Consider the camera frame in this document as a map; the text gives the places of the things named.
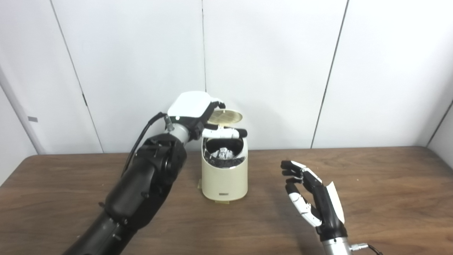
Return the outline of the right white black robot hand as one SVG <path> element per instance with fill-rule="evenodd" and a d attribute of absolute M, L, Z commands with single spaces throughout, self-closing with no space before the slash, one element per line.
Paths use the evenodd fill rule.
<path fill-rule="evenodd" d="M 281 161 L 285 190 L 298 213 L 315 228 L 321 242 L 347 238 L 343 207 L 333 182 L 324 185 L 307 166 L 295 161 Z M 314 205 L 304 198 L 296 187 L 300 183 L 313 196 Z"/>

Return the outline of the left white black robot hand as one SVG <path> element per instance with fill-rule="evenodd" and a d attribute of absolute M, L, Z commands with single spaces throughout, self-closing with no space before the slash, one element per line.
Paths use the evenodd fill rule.
<path fill-rule="evenodd" d="M 239 139 L 246 138 L 246 129 L 223 127 L 220 124 L 210 124 L 209 118 L 216 108 L 225 109 L 225 103 L 207 92 L 184 92 L 170 106 L 167 115 L 168 133 L 186 144 L 202 138 Z"/>

